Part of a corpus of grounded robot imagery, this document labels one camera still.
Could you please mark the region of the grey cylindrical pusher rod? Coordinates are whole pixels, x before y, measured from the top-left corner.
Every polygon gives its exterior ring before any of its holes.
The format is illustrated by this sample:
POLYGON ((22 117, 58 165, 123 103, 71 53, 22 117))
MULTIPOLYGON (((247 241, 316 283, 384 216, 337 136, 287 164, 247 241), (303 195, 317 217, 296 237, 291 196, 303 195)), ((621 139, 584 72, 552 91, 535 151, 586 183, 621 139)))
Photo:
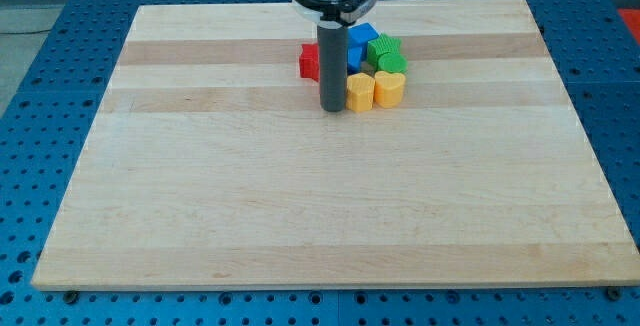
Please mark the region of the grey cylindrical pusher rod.
POLYGON ((318 26, 317 41, 320 105, 327 112, 340 112, 346 104, 348 29, 318 26))

